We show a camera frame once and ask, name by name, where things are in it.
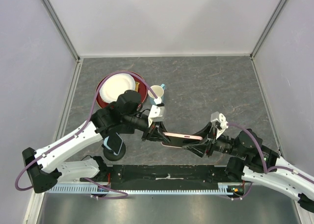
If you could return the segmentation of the pink case phone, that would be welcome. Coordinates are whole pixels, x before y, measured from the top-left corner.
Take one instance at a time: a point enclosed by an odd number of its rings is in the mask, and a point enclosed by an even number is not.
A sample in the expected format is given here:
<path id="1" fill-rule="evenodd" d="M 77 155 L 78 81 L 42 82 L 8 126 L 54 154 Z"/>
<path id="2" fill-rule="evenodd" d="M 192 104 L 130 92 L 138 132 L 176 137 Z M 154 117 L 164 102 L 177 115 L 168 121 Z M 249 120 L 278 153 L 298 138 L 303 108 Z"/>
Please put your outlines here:
<path id="1" fill-rule="evenodd" d="M 185 135 L 178 133 L 165 132 L 164 135 L 169 139 L 169 142 L 162 142 L 161 144 L 166 147 L 182 148 L 185 145 L 197 143 L 202 141 L 201 136 Z"/>

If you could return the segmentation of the blue case phone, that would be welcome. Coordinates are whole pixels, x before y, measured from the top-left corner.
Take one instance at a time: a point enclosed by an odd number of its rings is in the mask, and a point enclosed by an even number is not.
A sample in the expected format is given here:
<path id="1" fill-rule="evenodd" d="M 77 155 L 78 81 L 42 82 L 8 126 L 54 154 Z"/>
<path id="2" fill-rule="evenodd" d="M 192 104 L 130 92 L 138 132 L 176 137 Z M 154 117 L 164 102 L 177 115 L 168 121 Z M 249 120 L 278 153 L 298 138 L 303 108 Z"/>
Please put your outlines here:
<path id="1" fill-rule="evenodd" d="M 118 133 L 111 134 L 104 139 L 104 149 L 118 155 L 123 145 L 123 140 Z"/>

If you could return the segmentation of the black round phone stand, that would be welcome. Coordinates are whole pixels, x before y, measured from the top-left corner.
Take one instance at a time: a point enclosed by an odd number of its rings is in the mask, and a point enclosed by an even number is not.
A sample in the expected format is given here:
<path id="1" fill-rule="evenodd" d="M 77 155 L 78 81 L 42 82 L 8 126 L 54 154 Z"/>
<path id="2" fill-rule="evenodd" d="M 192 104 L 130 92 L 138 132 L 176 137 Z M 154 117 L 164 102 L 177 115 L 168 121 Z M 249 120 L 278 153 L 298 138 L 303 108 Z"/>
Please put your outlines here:
<path id="1" fill-rule="evenodd" d="M 120 152 L 117 155 L 115 155 L 112 150 L 109 150 L 108 148 L 103 147 L 104 157 L 109 161 L 121 160 L 124 157 L 125 153 L 126 153 L 125 145 L 122 145 Z"/>

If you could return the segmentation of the black folding phone stand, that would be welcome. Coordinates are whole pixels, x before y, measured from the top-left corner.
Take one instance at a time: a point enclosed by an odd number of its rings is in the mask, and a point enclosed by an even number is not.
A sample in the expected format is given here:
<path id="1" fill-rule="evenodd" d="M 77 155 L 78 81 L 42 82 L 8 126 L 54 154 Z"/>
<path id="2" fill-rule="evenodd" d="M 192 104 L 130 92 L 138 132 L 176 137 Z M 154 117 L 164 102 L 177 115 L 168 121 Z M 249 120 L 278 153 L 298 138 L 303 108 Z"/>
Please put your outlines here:
<path id="1" fill-rule="evenodd" d="M 128 124 L 116 124 L 111 126 L 108 130 L 108 134 L 118 133 L 118 134 L 134 134 L 135 129 Z"/>

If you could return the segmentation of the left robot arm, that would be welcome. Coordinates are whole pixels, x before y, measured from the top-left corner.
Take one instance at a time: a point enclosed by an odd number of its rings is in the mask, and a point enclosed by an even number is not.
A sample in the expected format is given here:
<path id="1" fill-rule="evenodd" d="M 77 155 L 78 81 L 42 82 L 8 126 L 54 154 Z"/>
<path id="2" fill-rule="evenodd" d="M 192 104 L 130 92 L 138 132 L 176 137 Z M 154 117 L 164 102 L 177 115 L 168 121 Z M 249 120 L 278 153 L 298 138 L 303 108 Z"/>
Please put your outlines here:
<path id="1" fill-rule="evenodd" d="M 73 132 L 38 150 L 27 148 L 22 152 L 31 188 L 43 193 L 66 176 L 61 170 L 65 160 L 87 146 L 110 138 L 119 139 L 120 134 L 143 132 L 143 140 L 166 141 L 163 134 L 155 133 L 156 123 L 162 120 L 165 110 L 161 97 L 154 100 L 149 115 L 140 115 L 141 95 L 127 90 L 105 108 L 91 112 L 88 119 Z"/>

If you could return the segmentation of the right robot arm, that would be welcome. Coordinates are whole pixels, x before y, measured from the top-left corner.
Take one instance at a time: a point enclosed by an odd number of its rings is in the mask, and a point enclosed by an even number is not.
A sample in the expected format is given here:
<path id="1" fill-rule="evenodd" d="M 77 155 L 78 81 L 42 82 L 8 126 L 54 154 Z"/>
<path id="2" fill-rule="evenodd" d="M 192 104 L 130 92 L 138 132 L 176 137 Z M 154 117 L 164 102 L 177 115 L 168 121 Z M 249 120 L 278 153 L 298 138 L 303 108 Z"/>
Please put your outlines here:
<path id="1" fill-rule="evenodd" d="M 199 157 L 213 152 L 229 154 L 225 168 L 229 181 L 243 180 L 278 191 L 314 211 L 314 178 L 296 168 L 275 151 L 264 146 L 252 130 L 235 123 L 209 123 L 197 133 L 203 139 L 183 146 Z"/>

